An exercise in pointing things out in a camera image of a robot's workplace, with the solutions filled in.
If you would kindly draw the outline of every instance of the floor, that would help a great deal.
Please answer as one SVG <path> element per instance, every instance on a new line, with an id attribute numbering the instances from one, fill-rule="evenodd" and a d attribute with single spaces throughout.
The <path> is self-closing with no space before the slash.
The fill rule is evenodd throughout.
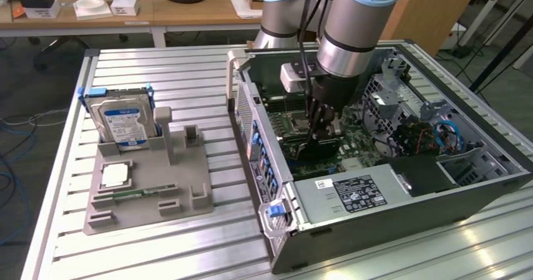
<path id="1" fill-rule="evenodd" d="M 481 10 L 483 5 L 471 6 L 463 17 L 461 23 L 469 25 L 476 14 Z M 481 25 L 481 32 L 489 23 L 501 15 L 497 10 L 489 15 L 485 23 Z M 479 56 L 468 66 L 467 72 L 472 78 L 476 78 L 485 69 L 488 63 L 495 58 L 501 46 L 505 45 L 515 31 L 520 28 L 522 23 L 512 21 L 509 26 L 504 29 L 499 36 L 495 45 L 484 48 L 484 56 Z M 256 31 L 238 32 L 213 32 L 197 33 L 189 32 L 185 34 L 170 34 L 169 40 L 174 46 L 186 45 L 209 45 L 209 44 L 244 44 L 246 40 L 253 40 Z M 0 51 L 0 71 L 3 75 L 0 87 L 0 117 L 11 115 L 37 114 L 47 112 L 53 109 L 63 109 L 69 106 L 74 84 L 77 82 L 79 67 L 83 59 L 83 50 L 77 44 L 69 43 L 55 52 L 47 59 L 49 69 L 38 72 L 33 69 L 31 57 L 39 52 L 39 49 L 53 41 L 54 38 L 43 37 L 42 44 L 33 46 L 27 38 L 19 38 L 14 45 L 5 51 Z M 6 38 L 5 41 L 11 43 L 14 38 Z M 115 35 L 107 36 L 86 36 L 83 40 L 99 49 L 115 48 L 138 48 L 151 47 L 151 36 L 149 34 L 130 35 L 130 41 L 122 43 L 119 37 Z M 508 57 L 516 58 L 520 53 L 533 43 L 533 33 L 523 40 L 513 53 Z M 443 66 L 456 74 L 461 68 L 457 65 L 465 66 L 469 57 L 465 59 L 453 59 L 447 52 L 440 52 L 440 57 L 452 60 L 440 60 Z M 509 60 L 507 60 L 501 67 L 505 67 Z M 504 118 L 513 124 L 513 126 L 533 138 L 533 123 L 531 123 L 531 111 L 533 108 L 533 99 L 530 94 L 533 94 L 533 65 L 526 64 L 530 70 L 526 72 L 509 68 L 503 76 L 495 81 L 489 88 L 484 91 L 484 95 Z M 461 81 L 468 84 L 465 75 L 460 76 Z M 66 118 L 65 113 L 49 115 L 39 119 L 39 123 L 54 123 Z M 27 117 L 10 119 L 11 122 L 19 122 Z M 31 222 L 29 227 L 25 227 L 19 236 L 10 241 L 9 244 L 0 246 L 0 279 L 18 279 L 21 277 L 23 264 L 26 260 L 26 253 L 29 252 L 30 241 L 33 237 L 37 218 L 42 206 L 42 200 L 46 192 L 49 176 L 53 169 L 53 163 L 57 155 L 57 147 L 62 136 L 63 126 L 38 127 L 35 132 L 35 147 L 34 149 L 14 162 L 14 171 L 23 183 L 29 204 Z M 21 132 L 33 130 L 30 125 L 17 128 Z M 25 135 L 0 131 L 0 152 L 5 154 L 23 139 Z M 0 200 L 6 200 L 10 190 L 0 191 Z M 26 207 L 21 194 L 17 194 L 9 205 L 0 209 L 0 239 L 5 239 L 14 233 L 26 221 Z"/>

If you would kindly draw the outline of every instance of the table leg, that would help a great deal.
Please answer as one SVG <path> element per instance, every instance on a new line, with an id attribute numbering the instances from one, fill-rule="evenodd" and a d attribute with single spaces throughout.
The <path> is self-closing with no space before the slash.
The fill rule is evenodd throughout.
<path id="1" fill-rule="evenodd" d="M 500 19 L 497 26 L 495 26 L 495 29 L 492 30 L 492 32 L 488 36 L 488 39 L 484 42 L 484 44 L 487 46 L 489 46 L 492 44 L 492 42 L 495 41 L 496 37 L 499 36 L 503 28 L 509 23 L 511 17 L 519 11 L 522 3 L 523 3 L 523 0 L 516 0 L 513 5 L 509 7 L 509 11 L 505 13 L 504 17 Z"/>
<path id="2" fill-rule="evenodd" d="M 483 8 L 480 14 L 477 15 L 475 22 L 472 23 L 471 27 L 468 28 L 461 40 L 460 40 L 460 46 L 465 46 L 468 41 L 472 38 L 472 35 L 476 33 L 477 28 L 480 27 L 483 21 L 485 20 L 487 16 L 489 15 L 489 12 L 492 10 L 492 7 L 495 7 L 496 3 L 499 0 L 488 1 L 485 7 Z"/>
<path id="3" fill-rule="evenodd" d="M 530 60 L 530 58 L 533 56 L 533 45 L 531 46 L 531 48 L 523 53 L 523 55 L 520 56 L 520 58 L 517 59 L 517 61 L 513 64 L 513 68 L 520 69 L 526 62 Z"/>
<path id="4" fill-rule="evenodd" d="M 165 33 L 166 32 L 168 32 L 168 28 L 165 26 L 151 27 L 151 36 L 154 38 L 154 47 L 158 47 L 158 48 L 168 47 L 168 43 L 165 41 Z"/>

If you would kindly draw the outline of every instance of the hard drive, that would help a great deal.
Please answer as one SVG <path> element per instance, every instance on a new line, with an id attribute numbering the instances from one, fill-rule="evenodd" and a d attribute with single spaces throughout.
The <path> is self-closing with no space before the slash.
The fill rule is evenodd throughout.
<path id="1" fill-rule="evenodd" d="M 79 99 L 91 114 L 101 143 L 115 142 L 121 151 L 147 148 L 147 139 L 159 135 L 154 121 L 154 90 L 147 87 L 127 90 L 90 89 Z"/>

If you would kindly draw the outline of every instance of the wooden desk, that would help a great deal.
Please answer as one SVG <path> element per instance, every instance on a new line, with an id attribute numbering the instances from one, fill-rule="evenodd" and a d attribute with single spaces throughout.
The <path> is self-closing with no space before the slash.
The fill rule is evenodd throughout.
<path id="1" fill-rule="evenodd" d="M 19 1 L 0 7 L 0 37 L 69 36 L 93 34 L 151 33 L 155 47 L 165 47 L 168 31 L 213 31 L 260 29 L 260 19 L 241 19 L 230 0 L 206 0 L 200 4 L 177 4 L 169 0 L 141 0 L 138 16 L 114 16 L 78 21 L 73 3 L 67 3 L 57 19 L 13 19 L 11 9 Z"/>

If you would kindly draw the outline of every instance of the white label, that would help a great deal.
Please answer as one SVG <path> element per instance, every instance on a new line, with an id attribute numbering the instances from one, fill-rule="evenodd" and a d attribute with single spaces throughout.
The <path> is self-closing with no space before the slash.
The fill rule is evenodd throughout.
<path id="1" fill-rule="evenodd" d="M 332 179 L 322 179 L 316 181 L 317 188 L 321 190 L 322 188 L 332 188 L 333 187 L 333 180 Z"/>
<path id="2" fill-rule="evenodd" d="M 133 146 L 147 140 L 145 125 L 138 122 L 139 109 L 109 110 L 105 115 L 117 143 Z"/>
<path id="3" fill-rule="evenodd" d="M 147 21 L 125 21 L 125 24 L 127 26 L 143 26 L 146 24 L 150 24 Z"/>

